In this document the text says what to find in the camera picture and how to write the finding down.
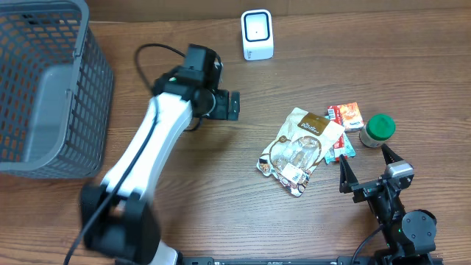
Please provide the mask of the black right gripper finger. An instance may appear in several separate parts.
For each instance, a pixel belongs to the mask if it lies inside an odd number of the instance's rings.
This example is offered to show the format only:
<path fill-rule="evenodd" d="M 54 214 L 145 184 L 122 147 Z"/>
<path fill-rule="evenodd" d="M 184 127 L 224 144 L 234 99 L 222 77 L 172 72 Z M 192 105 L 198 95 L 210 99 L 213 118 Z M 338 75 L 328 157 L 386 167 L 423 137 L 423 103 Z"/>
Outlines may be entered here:
<path fill-rule="evenodd" d="M 339 179 L 339 191 L 341 193 L 350 193 L 353 191 L 353 186 L 358 185 L 358 179 L 352 171 L 346 157 L 344 155 L 339 156 L 340 165 L 340 179 Z"/>
<path fill-rule="evenodd" d="M 381 151 L 383 153 L 383 158 L 385 160 L 386 165 L 396 163 L 399 161 L 402 161 L 403 159 L 397 155 L 395 152 L 393 152 L 387 144 L 382 144 L 381 145 Z"/>

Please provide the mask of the teal wet wipes pack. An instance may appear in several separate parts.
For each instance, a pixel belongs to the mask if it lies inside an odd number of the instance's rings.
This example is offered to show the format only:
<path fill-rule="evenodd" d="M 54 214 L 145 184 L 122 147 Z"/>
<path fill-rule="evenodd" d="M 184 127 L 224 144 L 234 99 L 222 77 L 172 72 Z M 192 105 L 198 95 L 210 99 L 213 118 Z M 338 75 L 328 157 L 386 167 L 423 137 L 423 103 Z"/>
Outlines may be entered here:
<path fill-rule="evenodd" d="M 329 148 L 329 151 L 325 154 L 324 159 L 325 159 L 326 164 L 329 164 L 330 162 L 338 161 L 340 155 L 345 156 L 345 158 L 352 158 L 356 156 L 356 152 L 353 149 L 353 146 L 350 143 L 350 140 L 347 137 L 345 132 L 343 132 L 342 135 L 339 135 L 336 132 L 336 130 L 334 130 L 333 132 L 329 131 L 327 136 L 330 140 L 333 140 L 336 136 L 338 136 L 339 139 L 336 140 L 335 144 L 332 145 L 332 147 Z M 336 145 L 338 143 L 341 143 L 342 146 L 339 147 L 338 152 L 335 152 Z"/>

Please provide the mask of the green lid jar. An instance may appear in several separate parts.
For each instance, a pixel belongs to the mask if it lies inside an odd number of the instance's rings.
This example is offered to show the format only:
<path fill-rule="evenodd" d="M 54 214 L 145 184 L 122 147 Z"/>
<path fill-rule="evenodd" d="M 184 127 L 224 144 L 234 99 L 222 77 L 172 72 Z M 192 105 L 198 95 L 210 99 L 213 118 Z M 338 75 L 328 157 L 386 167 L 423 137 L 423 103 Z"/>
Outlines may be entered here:
<path fill-rule="evenodd" d="M 391 116 L 380 113 L 374 115 L 361 129 L 359 138 L 363 145 L 377 148 L 386 143 L 395 133 L 396 124 Z"/>

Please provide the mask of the white brown snack bag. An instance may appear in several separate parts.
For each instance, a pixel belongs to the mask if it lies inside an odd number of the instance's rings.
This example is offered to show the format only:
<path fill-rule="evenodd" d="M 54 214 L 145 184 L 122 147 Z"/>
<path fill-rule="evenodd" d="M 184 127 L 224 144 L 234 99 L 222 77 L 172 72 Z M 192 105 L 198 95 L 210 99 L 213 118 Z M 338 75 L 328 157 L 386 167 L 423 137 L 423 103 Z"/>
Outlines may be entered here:
<path fill-rule="evenodd" d="M 296 107 L 262 151 L 256 166 L 291 195 L 301 197 L 315 169 L 343 133 L 340 124 Z"/>

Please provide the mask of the orange tissue pack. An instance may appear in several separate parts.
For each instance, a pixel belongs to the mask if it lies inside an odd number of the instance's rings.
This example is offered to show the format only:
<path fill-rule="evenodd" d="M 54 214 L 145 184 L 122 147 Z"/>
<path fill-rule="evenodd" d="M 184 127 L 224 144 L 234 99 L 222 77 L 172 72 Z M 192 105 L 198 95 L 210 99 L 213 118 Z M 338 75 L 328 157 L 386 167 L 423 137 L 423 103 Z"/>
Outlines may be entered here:
<path fill-rule="evenodd" d="M 364 120 L 357 102 L 339 105 L 342 125 L 347 132 L 359 131 L 364 127 Z"/>

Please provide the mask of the red white snack bar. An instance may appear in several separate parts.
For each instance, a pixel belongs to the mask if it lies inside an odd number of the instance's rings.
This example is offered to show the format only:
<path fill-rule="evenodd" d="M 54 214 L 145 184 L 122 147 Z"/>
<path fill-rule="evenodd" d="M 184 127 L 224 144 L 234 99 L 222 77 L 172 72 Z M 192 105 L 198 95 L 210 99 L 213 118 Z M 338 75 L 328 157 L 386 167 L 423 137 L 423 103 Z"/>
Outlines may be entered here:
<path fill-rule="evenodd" d="M 337 124 L 342 125 L 340 109 L 337 106 L 329 106 L 327 108 L 329 119 L 336 122 Z M 326 154 L 325 161 L 326 163 L 338 162 L 340 155 L 343 155 L 345 158 L 348 158 L 347 146 L 344 139 L 344 133 L 339 136 L 337 142 L 329 149 L 329 153 Z"/>

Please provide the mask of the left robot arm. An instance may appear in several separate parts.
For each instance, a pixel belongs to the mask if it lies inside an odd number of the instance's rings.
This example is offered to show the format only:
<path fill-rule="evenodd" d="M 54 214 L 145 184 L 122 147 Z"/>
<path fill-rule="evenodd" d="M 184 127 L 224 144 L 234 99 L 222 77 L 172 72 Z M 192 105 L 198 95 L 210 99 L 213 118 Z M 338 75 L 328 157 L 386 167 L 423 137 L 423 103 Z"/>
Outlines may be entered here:
<path fill-rule="evenodd" d="M 82 187 L 79 243 L 115 264 L 181 264 L 182 254 L 163 242 L 152 210 L 158 178 L 177 141 L 196 127 L 193 119 L 236 121 L 240 94 L 219 89 L 223 65 L 212 49 L 191 44 L 183 64 L 154 83 L 144 119 L 117 164 L 100 184 Z"/>

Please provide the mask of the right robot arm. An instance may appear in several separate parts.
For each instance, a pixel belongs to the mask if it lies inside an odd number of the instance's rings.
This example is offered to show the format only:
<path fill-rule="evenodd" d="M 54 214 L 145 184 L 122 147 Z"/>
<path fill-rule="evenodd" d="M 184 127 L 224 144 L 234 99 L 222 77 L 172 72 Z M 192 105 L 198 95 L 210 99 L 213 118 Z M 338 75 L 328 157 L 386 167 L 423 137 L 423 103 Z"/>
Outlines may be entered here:
<path fill-rule="evenodd" d="M 377 180 L 359 183 L 345 156 L 339 157 L 339 191 L 353 194 L 353 202 L 367 202 L 378 221 L 378 228 L 364 239 L 355 250 L 351 264 L 442 264 L 432 258 L 436 249 L 436 217 L 427 210 L 407 212 L 400 200 L 400 192 L 407 189 L 414 178 L 414 167 L 394 153 L 387 145 L 381 150 L 386 163 L 384 173 Z M 375 251 L 371 257 L 359 254 L 375 235 L 382 233 L 386 249 Z"/>

